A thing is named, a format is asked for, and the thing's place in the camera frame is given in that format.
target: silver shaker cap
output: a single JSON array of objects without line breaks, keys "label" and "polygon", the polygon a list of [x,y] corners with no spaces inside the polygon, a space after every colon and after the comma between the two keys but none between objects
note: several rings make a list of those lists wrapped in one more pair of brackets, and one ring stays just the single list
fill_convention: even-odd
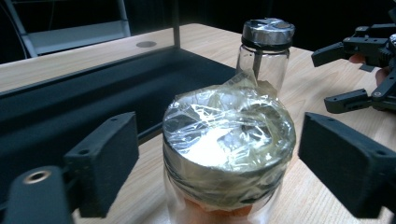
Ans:
[{"label": "silver shaker cap", "polygon": [[246,21],[242,33],[242,42],[250,48],[259,49],[271,46],[289,48],[295,27],[280,19]]}]

